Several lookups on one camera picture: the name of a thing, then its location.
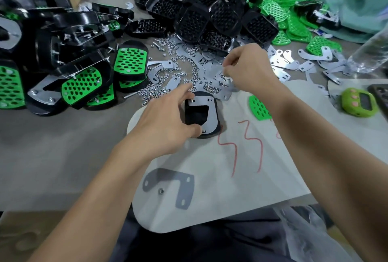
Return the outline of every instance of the screw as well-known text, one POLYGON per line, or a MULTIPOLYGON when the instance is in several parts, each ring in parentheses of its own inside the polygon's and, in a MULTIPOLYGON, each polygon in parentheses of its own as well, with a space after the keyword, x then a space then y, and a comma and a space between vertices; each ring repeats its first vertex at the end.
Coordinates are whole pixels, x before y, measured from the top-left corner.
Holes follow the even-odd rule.
POLYGON ((153 44, 156 45, 159 50, 161 49, 161 47, 156 42, 153 42, 153 44))
POLYGON ((135 94, 137 94, 137 93, 127 94, 127 95, 124 96, 123 98, 124 98, 124 99, 127 99, 127 98, 130 98, 130 97, 133 97, 135 94))

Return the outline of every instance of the gray table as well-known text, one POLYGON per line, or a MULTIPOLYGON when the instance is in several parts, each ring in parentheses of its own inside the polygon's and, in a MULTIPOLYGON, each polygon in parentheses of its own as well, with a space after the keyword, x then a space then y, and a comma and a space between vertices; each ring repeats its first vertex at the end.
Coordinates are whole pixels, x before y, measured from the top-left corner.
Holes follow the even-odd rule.
MULTIPOLYGON (((90 1, 121 7, 133 2, 90 1)), ((134 10, 136 18, 149 18, 134 10)), ((357 48, 356 44, 341 44, 346 57, 357 48)), ((291 49, 297 59, 297 50, 305 46, 293 42, 277 48, 291 49)), ((150 56, 153 60, 165 59, 157 49, 151 49, 150 56)), ((180 66, 191 74, 190 64, 181 62, 180 66)), ((305 79, 304 73, 288 72, 291 79, 305 79)), ((320 73, 312 78, 327 85, 320 73)), ((69 108, 49 118, 27 110, 0 110, 0 211, 68 209, 125 136, 127 124, 141 104, 142 99, 135 96, 121 99, 119 105, 105 111, 69 108)))

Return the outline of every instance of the green pedal plate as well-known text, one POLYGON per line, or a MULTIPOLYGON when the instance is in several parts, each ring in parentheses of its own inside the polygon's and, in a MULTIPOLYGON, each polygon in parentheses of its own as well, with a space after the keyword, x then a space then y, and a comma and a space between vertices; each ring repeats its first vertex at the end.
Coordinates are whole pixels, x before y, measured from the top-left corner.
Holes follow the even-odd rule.
POLYGON ((342 46, 323 37, 316 36, 312 41, 307 45, 306 50, 313 55, 322 56, 322 47, 329 47, 330 49, 336 49, 339 52, 342 52, 342 46))
POLYGON ((24 91, 16 64, 0 59, 0 109, 16 109, 24 105, 24 91))
POLYGON ((139 81, 147 78, 148 48, 137 40, 119 45, 114 71, 120 81, 139 81))
POLYGON ((249 107, 251 108, 253 115, 259 121, 272 118, 267 108, 265 107, 265 105, 262 102, 260 102, 259 99, 256 98, 255 96, 249 97, 249 107))
POLYGON ((119 81, 116 89, 125 94, 134 93, 147 87, 150 83, 151 81, 148 78, 139 81, 119 81))
POLYGON ((89 111, 101 111, 109 109, 116 104, 117 97, 114 92, 114 86, 111 84, 105 93, 101 93, 94 99, 91 99, 84 108, 89 111))

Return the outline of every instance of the finger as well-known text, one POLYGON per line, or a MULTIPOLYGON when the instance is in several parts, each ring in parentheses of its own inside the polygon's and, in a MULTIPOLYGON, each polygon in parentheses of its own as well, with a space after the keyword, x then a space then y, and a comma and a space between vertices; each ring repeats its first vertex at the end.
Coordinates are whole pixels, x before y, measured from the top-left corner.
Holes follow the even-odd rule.
POLYGON ((192 93, 191 91, 187 91, 183 97, 180 98, 179 102, 178 102, 178 105, 180 105, 181 103, 183 103, 185 100, 188 100, 188 99, 193 99, 195 97, 194 93, 192 93))
POLYGON ((187 137, 197 138, 202 134, 202 127, 198 124, 186 125, 187 137))
POLYGON ((237 47, 235 49, 233 49, 229 55, 226 56, 224 62, 222 63, 222 66, 225 67, 225 66, 229 66, 229 65, 232 65, 233 62, 240 58, 241 56, 241 53, 242 51, 244 50, 244 46, 241 46, 241 47, 237 47))
POLYGON ((177 99, 177 101, 180 101, 180 99, 187 93, 189 89, 193 87, 193 84, 185 83, 180 86, 178 86, 176 89, 174 89, 172 92, 170 92, 170 95, 177 99))
POLYGON ((229 66, 224 67, 224 71, 223 72, 224 72, 224 75, 226 77, 233 78, 233 74, 235 73, 235 71, 236 71, 236 68, 234 66, 232 66, 232 65, 229 65, 229 66))

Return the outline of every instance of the silver metal plate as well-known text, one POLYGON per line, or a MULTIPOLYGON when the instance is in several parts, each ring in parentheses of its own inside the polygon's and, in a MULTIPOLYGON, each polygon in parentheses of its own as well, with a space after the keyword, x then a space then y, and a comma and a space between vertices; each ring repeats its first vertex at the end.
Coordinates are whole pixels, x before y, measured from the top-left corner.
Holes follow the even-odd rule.
POLYGON ((149 172, 143 180, 143 191, 146 193, 161 181, 180 182, 175 207, 187 210, 194 195, 194 175, 165 168, 157 168, 149 172))
POLYGON ((302 72, 306 72, 314 67, 314 63, 312 61, 306 61, 303 64, 299 65, 299 70, 302 72))
POLYGON ((189 106, 208 106, 208 118, 202 124, 202 130, 204 131, 202 134, 210 134, 216 130, 218 120, 214 98, 210 96, 195 96, 192 100, 189 100, 189 106))
POLYGON ((39 103, 53 106, 62 98, 62 94, 57 91, 43 90, 43 88, 63 78, 65 77, 47 75, 40 83, 30 89, 27 94, 39 103))
POLYGON ((147 74, 149 81, 151 81, 153 84, 159 83, 159 78, 156 76, 156 74, 162 69, 163 69, 163 65, 159 64, 158 66, 149 70, 147 74))
POLYGON ((279 78, 280 82, 286 82, 291 78, 291 75, 285 72, 283 69, 271 66, 275 75, 279 78))
POLYGON ((323 74, 326 75, 332 82, 341 85, 342 81, 337 76, 335 76, 333 73, 329 72, 328 70, 323 71, 323 74))
POLYGON ((176 89, 181 80, 182 79, 180 77, 171 77, 171 79, 169 80, 169 82, 166 85, 166 89, 168 91, 172 91, 172 90, 176 89))
POLYGON ((155 64, 162 64, 163 65, 163 69, 175 69, 178 67, 177 64, 175 64, 174 62, 172 62, 171 60, 167 60, 167 61, 149 61, 147 63, 147 66, 152 66, 152 65, 155 65, 155 64))
POLYGON ((333 53, 331 52, 329 47, 321 47, 322 56, 315 56, 312 54, 308 54, 303 49, 298 50, 298 54, 301 58, 305 60, 314 60, 314 61, 331 61, 333 59, 333 53))
POLYGON ((0 17, 0 27, 8 32, 8 40, 0 41, 0 48, 5 50, 13 49, 22 38, 22 30, 17 22, 0 17))

